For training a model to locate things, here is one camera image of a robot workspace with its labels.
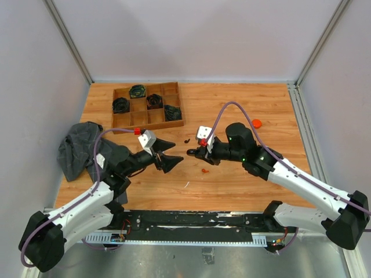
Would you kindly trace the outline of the black earbud charging case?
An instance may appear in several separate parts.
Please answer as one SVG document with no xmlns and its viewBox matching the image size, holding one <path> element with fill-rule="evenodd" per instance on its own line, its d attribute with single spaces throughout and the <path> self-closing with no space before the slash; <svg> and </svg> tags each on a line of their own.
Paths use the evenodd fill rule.
<svg viewBox="0 0 371 278">
<path fill-rule="evenodd" d="M 197 149 L 188 149 L 186 154 L 188 156 L 195 156 L 197 154 Z"/>
</svg>

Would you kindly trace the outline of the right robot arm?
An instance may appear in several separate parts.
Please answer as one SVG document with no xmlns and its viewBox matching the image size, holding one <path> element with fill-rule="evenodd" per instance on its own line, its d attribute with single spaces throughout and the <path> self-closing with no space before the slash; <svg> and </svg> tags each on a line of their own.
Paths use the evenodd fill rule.
<svg viewBox="0 0 371 278">
<path fill-rule="evenodd" d="M 263 226 L 270 232 L 280 227 L 295 227 L 324 234 L 346 250 L 356 248 L 369 223 L 367 196 L 348 193 L 302 171 L 280 153 L 256 143 L 251 129 L 233 123 L 225 130 L 227 142 L 220 141 L 211 128 L 200 126 L 198 148 L 188 156 L 218 165 L 222 160 L 240 162 L 251 175 L 278 184 L 303 197 L 314 208 L 272 201 L 264 210 Z"/>
</svg>

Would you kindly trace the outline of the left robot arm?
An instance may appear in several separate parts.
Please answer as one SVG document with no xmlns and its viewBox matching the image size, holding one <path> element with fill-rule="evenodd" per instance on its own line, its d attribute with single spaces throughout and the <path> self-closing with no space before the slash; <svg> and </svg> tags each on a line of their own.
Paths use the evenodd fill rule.
<svg viewBox="0 0 371 278">
<path fill-rule="evenodd" d="M 120 228 L 124 215 L 117 198 L 130 185 L 129 176 L 152 164 L 157 170 L 170 172 L 183 160 L 164 153 L 174 146 L 161 139 L 137 153 L 116 146 L 107 159 L 106 172 L 87 191 L 57 210 L 47 214 L 37 211 L 30 217 L 19 243 L 21 263 L 47 272 L 88 234 L 107 226 Z"/>
</svg>

